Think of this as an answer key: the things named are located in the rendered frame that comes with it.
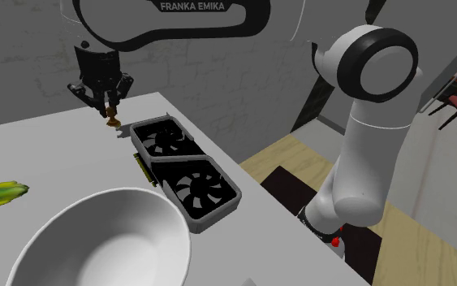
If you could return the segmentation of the small brown pawn-shaped figure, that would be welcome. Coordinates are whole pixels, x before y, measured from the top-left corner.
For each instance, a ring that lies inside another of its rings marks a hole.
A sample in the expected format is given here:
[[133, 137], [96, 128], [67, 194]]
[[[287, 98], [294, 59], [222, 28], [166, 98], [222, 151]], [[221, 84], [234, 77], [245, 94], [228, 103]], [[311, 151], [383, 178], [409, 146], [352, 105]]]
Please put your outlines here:
[[112, 106], [108, 106], [106, 108], [106, 113], [108, 116], [108, 121], [106, 125], [114, 128], [119, 128], [121, 126], [121, 122], [115, 118], [115, 116], [117, 115], [116, 110]]

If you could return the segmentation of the dark robot stand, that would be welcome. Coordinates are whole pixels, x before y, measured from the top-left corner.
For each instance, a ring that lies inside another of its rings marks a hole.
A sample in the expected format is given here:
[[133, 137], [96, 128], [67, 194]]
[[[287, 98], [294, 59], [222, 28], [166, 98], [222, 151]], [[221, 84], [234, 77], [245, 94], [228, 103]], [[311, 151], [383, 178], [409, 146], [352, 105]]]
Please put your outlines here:
[[[316, 195], [316, 191], [285, 168], [276, 167], [261, 186], [294, 216]], [[382, 238], [367, 227], [343, 226], [345, 262], [367, 283], [373, 283]]]

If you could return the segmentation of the large white bowl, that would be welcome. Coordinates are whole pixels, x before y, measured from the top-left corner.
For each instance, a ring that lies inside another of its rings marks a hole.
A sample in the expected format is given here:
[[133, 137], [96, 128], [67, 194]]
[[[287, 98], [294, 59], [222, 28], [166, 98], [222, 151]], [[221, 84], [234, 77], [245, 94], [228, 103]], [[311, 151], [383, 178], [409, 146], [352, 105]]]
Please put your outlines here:
[[114, 188], [66, 207], [25, 245], [6, 286], [183, 286], [190, 232], [178, 207]]

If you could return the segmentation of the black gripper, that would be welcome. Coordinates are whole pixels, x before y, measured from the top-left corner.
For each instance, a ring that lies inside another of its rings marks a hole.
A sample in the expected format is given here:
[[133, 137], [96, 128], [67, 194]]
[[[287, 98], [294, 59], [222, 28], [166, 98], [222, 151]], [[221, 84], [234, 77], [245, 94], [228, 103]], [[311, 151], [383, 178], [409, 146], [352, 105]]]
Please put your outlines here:
[[103, 118], [107, 117], [105, 95], [93, 89], [93, 95], [87, 95], [88, 88], [108, 91], [109, 106], [116, 107], [127, 94], [134, 79], [120, 70], [119, 52], [93, 52], [75, 46], [75, 55], [80, 68], [79, 83], [70, 83], [68, 90], [83, 103], [96, 109]]

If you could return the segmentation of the grey two-fan graphics card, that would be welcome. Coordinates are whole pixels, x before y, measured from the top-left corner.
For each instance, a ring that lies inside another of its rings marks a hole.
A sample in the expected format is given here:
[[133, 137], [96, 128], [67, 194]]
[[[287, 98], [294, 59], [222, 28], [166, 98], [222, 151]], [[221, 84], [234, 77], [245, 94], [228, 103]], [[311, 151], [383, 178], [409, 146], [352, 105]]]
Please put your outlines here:
[[129, 134], [149, 183], [179, 208], [191, 233], [205, 231], [237, 209], [239, 187], [175, 117], [134, 123]]

